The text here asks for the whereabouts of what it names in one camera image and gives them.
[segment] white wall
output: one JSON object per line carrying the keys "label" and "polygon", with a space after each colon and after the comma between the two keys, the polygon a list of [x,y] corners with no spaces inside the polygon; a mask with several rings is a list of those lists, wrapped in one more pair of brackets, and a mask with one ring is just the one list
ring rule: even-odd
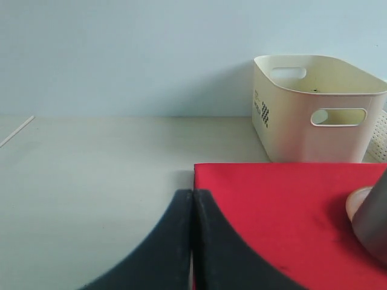
{"label": "white wall", "polygon": [[0,114],[249,115],[252,59],[387,79],[384,0],[2,0]]}

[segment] red book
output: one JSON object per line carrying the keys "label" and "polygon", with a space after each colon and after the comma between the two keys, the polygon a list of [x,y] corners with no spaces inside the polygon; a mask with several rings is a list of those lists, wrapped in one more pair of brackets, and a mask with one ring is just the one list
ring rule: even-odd
{"label": "red book", "polygon": [[358,242],[345,211],[347,196],[374,185],[385,169],[386,164],[197,164],[195,188],[210,190],[247,245],[303,287],[386,290],[387,269]]}

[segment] basket handle cutout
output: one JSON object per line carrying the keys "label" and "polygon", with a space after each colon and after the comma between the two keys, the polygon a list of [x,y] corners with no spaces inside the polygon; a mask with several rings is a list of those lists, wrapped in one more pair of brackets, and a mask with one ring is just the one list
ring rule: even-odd
{"label": "basket handle cutout", "polygon": [[273,68],[270,72],[273,79],[303,79],[306,75],[307,69],[299,67]]}
{"label": "basket handle cutout", "polygon": [[362,108],[318,109],[310,121],[320,127],[353,127],[360,125],[366,118],[367,111]]}

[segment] white stick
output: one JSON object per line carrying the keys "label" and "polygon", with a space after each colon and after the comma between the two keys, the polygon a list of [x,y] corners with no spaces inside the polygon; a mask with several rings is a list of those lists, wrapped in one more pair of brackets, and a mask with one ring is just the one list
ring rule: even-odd
{"label": "white stick", "polygon": [[30,124],[32,120],[34,120],[35,116],[31,116],[30,118],[26,119],[26,121],[21,124],[15,131],[13,131],[6,139],[4,139],[0,143],[0,148],[4,146],[8,141],[10,141],[17,133],[19,133],[26,125]]}

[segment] gray object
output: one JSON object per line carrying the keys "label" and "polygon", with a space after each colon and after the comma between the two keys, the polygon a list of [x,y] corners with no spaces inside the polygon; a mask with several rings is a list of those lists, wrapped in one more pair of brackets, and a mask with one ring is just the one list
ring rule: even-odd
{"label": "gray object", "polygon": [[355,212],[352,227],[363,246],[387,265],[387,170]]}

